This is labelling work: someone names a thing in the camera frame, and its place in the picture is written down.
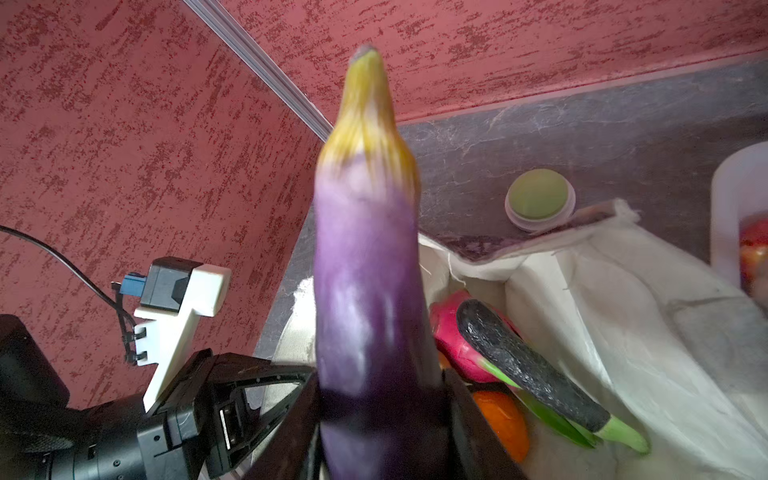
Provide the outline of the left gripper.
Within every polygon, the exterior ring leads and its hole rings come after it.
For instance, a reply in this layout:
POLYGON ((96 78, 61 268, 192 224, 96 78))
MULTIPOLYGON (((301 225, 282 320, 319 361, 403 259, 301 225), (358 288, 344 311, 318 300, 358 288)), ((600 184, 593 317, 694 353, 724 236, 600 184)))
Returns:
POLYGON ((312 368, 195 353, 149 408, 129 396, 85 410, 21 320, 1 318, 4 479, 195 479, 252 466, 312 368))

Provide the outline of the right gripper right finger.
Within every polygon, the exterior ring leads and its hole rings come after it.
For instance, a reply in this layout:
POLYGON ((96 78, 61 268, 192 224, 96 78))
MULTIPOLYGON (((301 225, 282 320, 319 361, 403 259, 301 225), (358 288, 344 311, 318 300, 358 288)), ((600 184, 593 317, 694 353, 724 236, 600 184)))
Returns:
POLYGON ((450 434, 448 479, 527 480, 508 455, 455 370, 443 371, 450 434))

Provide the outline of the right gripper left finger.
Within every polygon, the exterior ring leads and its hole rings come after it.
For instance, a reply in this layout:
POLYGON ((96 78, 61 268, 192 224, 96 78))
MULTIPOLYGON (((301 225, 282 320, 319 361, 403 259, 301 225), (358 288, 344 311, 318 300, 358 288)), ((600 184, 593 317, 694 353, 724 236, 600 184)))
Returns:
POLYGON ((317 374, 312 373, 271 440, 242 478, 320 479, 323 462, 320 413, 317 374))

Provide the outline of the orange tangerine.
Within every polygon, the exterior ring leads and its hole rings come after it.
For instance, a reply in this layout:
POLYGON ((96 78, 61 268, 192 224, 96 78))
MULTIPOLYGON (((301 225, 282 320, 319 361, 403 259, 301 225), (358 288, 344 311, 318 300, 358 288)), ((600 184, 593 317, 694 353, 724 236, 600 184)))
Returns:
POLYGON ((490 390, 475 391, 472 398, 508 455, 517 463, 523 462, 530 439, 525 418, 513 399, 490 390))

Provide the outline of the pink dragon fruit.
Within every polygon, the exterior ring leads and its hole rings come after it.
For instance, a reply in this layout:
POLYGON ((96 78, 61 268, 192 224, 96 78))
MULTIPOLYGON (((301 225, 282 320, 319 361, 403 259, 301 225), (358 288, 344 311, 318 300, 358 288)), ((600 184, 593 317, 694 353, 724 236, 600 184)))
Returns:
POLYGON ((439 350, 440 364, 445 368, 454 368, 465 380, 479 384, 481 390, 508 394, 516 405, 524 405, 541 422, 574 444, 587 449, 599 444, 600 439, 591 432, 543 405, 514 382, 500 379, 481 366, 481 356, 459 333, 456 322, 459 305, 472 298, 467 290, 460 289, 429 307, 429 322, 439 350))

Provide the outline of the dark green cucumber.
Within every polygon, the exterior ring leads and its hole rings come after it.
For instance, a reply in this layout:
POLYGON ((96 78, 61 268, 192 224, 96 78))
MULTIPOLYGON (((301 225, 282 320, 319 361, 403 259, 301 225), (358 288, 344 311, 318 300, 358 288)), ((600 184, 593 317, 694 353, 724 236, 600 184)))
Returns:
POLYGON ((578 385, 530 348, 494 310, 477 299, 457 309, 457 328, 479 354, 480 366, 510 386, 529 394, 592 438, 622 443, 640 454, 650 442, 637 430, 611 414, 578 385))

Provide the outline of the purple eggplant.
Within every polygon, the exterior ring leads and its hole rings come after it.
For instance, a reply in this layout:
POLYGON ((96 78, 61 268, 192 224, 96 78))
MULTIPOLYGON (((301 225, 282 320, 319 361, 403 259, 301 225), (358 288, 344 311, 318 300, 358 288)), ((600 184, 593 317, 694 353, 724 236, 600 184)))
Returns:
POLYGON ((335 479, 438 479, 449 433, 418 251, 417 163, 385 63, 351 57, 314 187, 315 358, 335 479))

